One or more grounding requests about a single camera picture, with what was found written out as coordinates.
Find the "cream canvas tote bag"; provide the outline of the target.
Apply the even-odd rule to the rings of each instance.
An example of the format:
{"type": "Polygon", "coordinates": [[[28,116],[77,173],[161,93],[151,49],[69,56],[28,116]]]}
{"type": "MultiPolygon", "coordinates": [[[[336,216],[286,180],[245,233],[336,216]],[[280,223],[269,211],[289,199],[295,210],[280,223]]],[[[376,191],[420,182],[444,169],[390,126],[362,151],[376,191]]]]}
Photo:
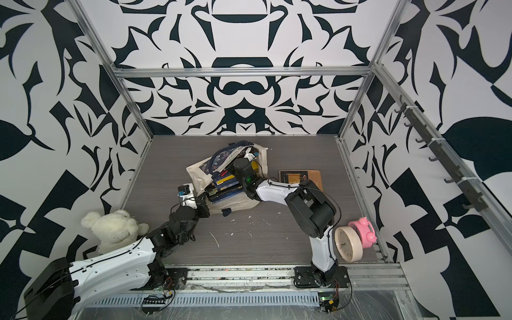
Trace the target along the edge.
{"type": "Polygon", "coordinates": [[[266,177],[268,148],[249,141],[233,143],[216,151],[213,156],[186,168],[197,197],[204,199],[210,213],[229,215],[256,207],[259,202],[244,192],[241,178],[233,164],[246,162],[255,176],[266,177]]]}

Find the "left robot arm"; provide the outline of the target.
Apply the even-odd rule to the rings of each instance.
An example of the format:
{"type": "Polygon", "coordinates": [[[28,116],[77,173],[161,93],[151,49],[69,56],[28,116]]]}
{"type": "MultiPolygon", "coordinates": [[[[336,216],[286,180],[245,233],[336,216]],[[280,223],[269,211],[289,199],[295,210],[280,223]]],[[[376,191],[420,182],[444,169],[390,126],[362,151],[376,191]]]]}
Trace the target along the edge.
{"type": "Polygon", "coordinates": [[[163,259],[193,241],[197,223],[209,216],[205,204],[180,205],[161,227],[123,248],[82,261],[50,262],[23,295],[26,318],[69,319],[118,293],[163,285],[169,277],[163,259]]]}

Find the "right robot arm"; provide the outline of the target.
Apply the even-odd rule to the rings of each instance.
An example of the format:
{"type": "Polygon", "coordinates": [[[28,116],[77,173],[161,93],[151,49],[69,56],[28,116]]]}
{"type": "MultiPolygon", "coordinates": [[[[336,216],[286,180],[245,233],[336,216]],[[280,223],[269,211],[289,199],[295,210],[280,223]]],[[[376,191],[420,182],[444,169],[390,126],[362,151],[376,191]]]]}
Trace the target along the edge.
{"type": "Polygon", "coordinates": [[[229,167],[246,195],[256,201],[286,205],[300,229],[309,237],[311,264],[316,271],[332,273],[337,258],[332,237],[337,209],[313,181],[286,184],[259,176],[248,159],[236,159],[229,167]]]}

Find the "dark blue bottom book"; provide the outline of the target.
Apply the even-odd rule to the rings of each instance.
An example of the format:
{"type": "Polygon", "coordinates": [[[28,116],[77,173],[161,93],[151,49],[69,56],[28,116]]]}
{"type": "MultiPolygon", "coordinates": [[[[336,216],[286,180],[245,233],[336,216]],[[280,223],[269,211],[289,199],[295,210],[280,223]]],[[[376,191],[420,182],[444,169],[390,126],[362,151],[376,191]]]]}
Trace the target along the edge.
{"type": "Polygon", "coordinates": [[[217,192],[214,195],[208,195],[207,198],[211,203],[217,203],[219,201],[222,201],[224,199],[227,199],[229,197],[237,195],[238,193],[241,193],[242,191],[243,191],[243,187],[241,185],[235,185],[228,189],[217,192]]]}

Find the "white plush teddy bear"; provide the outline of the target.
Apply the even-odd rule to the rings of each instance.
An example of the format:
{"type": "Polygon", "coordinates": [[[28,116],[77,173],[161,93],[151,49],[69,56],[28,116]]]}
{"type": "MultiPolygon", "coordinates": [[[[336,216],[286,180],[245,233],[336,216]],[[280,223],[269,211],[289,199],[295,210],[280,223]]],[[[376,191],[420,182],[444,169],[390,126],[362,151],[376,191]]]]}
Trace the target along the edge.
{"type": "Polygon", "coordinates": [[[89,212],[81,220],[81,225],[92,230],[100,240],[97,248],[99,255],[130,245],[149,231],[147,223],[139,223],[126,210],[122,209],[106,215],[89,212]]]}

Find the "left electronics board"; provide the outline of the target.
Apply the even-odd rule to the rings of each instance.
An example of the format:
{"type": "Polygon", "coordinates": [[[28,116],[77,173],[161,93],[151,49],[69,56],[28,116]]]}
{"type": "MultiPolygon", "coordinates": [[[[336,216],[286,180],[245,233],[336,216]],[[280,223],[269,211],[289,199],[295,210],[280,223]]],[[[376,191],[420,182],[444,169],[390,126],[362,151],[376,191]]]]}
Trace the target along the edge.
{"type": "Polygon", "coordinates": [[[156,296],[150,295],[143,298],[140,310],[142,313],[148,315],[158,313],[167,308],[174,300],[174,295],[156,296]]]}

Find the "electronics board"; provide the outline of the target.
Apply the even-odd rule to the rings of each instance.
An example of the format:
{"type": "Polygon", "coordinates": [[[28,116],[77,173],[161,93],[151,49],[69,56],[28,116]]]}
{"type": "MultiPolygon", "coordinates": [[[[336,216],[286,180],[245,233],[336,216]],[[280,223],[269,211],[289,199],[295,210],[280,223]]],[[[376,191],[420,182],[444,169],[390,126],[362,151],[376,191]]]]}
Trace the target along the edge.
{"type": "Polygon", "coordinates": [[[338,294],[331,292],[319,292],[319,308],[324,313],[332,313],[337,310],[339,306],[338,294]]]}
{"type": "Polygon", "coordinates": [[[148,315],[158,313],[167,308],[174,300],[174,295],[156,296],[150,295],[143,298],[140,310],[142,313],[148,315]]]}

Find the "beige round clock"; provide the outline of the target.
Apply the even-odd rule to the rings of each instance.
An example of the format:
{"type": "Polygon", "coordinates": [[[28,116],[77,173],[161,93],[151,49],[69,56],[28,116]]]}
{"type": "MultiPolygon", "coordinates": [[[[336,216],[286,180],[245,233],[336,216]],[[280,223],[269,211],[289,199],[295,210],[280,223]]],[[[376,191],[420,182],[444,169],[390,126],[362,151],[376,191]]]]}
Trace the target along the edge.
{"type": "Polygon", "coordinates": [[[334,232],[335,246],[341,258],[346,262],[356,262],[363,257],[361,240],[352,227],[339,227],[334,232]]]}

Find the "pink alarm clock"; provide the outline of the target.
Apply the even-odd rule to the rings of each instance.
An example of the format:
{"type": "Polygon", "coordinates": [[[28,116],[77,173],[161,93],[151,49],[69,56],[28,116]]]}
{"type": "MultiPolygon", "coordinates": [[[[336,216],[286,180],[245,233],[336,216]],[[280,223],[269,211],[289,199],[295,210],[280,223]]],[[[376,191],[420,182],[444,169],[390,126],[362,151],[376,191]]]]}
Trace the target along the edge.
{"type": "Polygon", "coordinates": [[[375,229],[366,217],[359,218],[355,221],[350,221],[348,225],[352,227],[358,234],[362,248],[371,248],[375,243],[377,243],[377,235],[375,229]]]}

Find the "right electronics board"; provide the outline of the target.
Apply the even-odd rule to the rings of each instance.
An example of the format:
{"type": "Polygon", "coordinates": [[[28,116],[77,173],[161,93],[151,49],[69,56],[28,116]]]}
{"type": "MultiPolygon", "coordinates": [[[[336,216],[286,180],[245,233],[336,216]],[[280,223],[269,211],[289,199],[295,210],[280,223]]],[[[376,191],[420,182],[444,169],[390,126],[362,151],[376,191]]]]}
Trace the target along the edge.
{"type": "Polygon", "coordinates": [[[319,292],[319,308],[324,313],[332,313],[337,310],[339,306],[338,294],[331,292],[319,292]]]}

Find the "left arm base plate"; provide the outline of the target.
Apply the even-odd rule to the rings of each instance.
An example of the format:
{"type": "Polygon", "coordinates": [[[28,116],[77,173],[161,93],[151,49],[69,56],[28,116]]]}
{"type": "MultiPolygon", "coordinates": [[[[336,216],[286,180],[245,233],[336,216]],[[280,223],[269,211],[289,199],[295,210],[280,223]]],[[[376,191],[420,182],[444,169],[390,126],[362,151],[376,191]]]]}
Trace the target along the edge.
{"type": "Polygon", "coordinates": [[[159,269],[149,272],[148,282],[133,291],[144,290],[174,290],[180,289],[187,283],[188,268],[159,269]]]}

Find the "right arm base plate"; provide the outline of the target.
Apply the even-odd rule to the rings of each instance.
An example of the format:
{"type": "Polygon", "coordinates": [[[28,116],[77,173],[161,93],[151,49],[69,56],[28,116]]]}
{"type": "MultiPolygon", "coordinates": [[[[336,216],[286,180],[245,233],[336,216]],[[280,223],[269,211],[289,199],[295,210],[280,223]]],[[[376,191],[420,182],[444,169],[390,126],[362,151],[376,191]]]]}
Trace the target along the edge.
{"type": "Polygon", "coordinates": [[[295,267],[293,285],[299,289],[349,288],[347,268],[333,265],[326,272],[312,266],[295,267]]]}

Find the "aluminium front rail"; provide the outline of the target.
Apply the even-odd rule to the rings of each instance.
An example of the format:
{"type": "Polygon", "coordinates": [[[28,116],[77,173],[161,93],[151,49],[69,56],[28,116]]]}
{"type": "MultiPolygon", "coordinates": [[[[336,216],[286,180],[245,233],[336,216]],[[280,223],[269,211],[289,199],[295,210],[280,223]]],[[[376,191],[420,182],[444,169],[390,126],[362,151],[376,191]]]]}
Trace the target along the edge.
{"type": "MultiPolygon", "coordinates": [[[[408,290],[404,272],[397,264],[363,263],[340,265],[347,268],[350,287],[337,289],[408,290]]],[[[293,285],[294,268],[306,265],[242,265],[242,266],[187,266],[187,283],[180,289],[206,291],[257,291],[260,289],[299,289],[293,285]]],[[[133,291],[144,286],[150,276],[140,267],[118,274],[104,271],[77,271],[71,276],[76,295],[94,293],[111,296],[133,291]]]]}

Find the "black wall hook rack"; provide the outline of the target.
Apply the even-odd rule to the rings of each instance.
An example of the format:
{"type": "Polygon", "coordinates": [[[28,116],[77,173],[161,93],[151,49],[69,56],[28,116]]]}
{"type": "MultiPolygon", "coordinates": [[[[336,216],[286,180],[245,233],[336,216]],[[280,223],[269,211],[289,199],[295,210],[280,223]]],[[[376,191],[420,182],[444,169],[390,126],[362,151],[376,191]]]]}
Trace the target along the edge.
{"type": "Polygon", "coordinates": [[[408,105],[403,101],[403,96],[399,98],[400,107],[396,113],[402,113],[409,121],[406,127],[413,128],[419,134],[420,138],[415,141],[424,144],[433,153],[433,157],[429,158],[430,162],[439,162],[446,170],[449,178],[445,178],[447,184],[454,183],[462,191],[462,194],[469,201],[469,205],[463,205],[464,209],[475,209],[483,212],[489,208],[484,200],[483,193],[476,186],[477,177],[469,174],[468,170],[462,168],[461,160],[455,155],[454,150],[449,146],[445,138],[428,124],[428,120],[417,105],[408,105]]]}

